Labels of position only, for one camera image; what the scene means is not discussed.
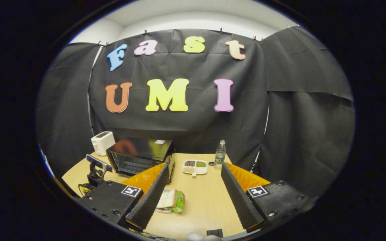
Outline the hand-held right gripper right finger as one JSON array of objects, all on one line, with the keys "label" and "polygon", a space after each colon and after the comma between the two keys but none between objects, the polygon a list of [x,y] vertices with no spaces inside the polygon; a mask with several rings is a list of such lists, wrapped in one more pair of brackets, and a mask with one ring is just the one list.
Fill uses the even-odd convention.
[{"label": "hand-held right gripper right finger", "polygon": [[284,180],[270,182],[223,163],[221,177],[247,232],[280,226],[304,212],[311,199]]}]

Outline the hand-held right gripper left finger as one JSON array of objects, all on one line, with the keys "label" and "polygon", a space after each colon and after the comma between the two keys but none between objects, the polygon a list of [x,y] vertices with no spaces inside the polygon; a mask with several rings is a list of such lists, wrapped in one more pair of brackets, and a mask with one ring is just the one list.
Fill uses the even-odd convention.
[{"label": "hand-held right gripper left finger", "polygon": [[142,231],[150,221],[170,176],[169,165],[162,163],[151,178],[148,191],[138,185],[105,181],[80,198],[87,211],[119,226]]}]

